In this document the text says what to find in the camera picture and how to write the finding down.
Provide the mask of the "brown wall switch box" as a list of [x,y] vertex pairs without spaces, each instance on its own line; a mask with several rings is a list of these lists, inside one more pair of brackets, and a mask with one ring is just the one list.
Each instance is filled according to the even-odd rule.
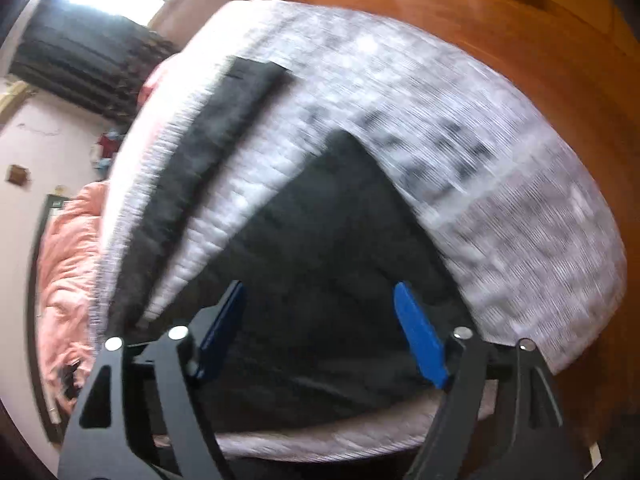
[[6,172],[6,182],[24,188],[29,185],[30,172],[27,168],[20,165],[10,165]]

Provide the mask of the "black pants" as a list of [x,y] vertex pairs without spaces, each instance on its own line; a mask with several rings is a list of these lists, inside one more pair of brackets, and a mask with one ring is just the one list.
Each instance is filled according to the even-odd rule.
[[154,321],[154,286],[204,188],[288,72],[236,58],[157,178],[122,257],[107,333],[160,336],[246,289],[242,324],[196,400],[220,432],[304,428],[388,408],[436,388],[394,309],[406,283],[445,345],[446,319],[472,318],[438,249],[374,158],[344,130],[252,212]]

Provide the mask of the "pink blanket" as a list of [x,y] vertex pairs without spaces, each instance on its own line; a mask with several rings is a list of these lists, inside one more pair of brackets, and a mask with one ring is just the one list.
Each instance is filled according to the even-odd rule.
[[37,260],[37,351],[43,387],[67,413],[90,375],[89,310],[108,183],[85,185],[48,220]]

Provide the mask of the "dark patterned curtain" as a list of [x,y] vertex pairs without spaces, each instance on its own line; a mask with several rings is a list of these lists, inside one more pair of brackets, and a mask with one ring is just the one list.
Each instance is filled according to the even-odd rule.
[[40,0],[9,73],[66,102],[128,127],[152,71],[179,51],[129,18],[72,3]]

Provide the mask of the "grey patterned quilted mattress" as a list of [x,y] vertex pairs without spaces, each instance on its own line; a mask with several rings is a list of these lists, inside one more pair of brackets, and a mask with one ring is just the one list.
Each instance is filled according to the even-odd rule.
[[[552,372],[597,339],[625,291],[614,217],[574,151],[510,81],[428,32],[325,6],[235,1],[166,68],[117,154],[102,217],[89,310],[102,344],[132,231],[179,142],[236,58],[288,80],[204,188],[154,286],[154,321],[344,130],[374,158],[430,237],[468,308],[498,344],[536,342]],[[224,454],[339,462],[405,451],[430,428],[435,388],[367,414],[283,430],[216,432]]]

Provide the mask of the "pink pillow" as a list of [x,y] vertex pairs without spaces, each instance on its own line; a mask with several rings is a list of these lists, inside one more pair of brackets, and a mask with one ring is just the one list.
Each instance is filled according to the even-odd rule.
[[152,93],[164,76],[166,68],[170,65],[173,59],[174,56],[171,55],[169,58],[166,58],[166,60],[163,60],[163,62],[158,64],[154,68],[154,70],[152,70],[152,73],[149,74],[149,77],[146,78],[146,81],[144,82],[144,84],[142,84],[142,87],[138,93],[137,107],[139,110],[142,109],[142,106],[145,104],[145,102],[150,98],[150,96],[152,96]]

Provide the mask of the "red items on nightstand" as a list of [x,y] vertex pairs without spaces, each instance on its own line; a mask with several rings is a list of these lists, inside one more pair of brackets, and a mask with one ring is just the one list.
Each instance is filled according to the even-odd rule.
[[99,175],[105,180],[111,171],[117,152],[122,146],[125,135],[118,129],[108,130],[93,144],[90,152],[90,162]]

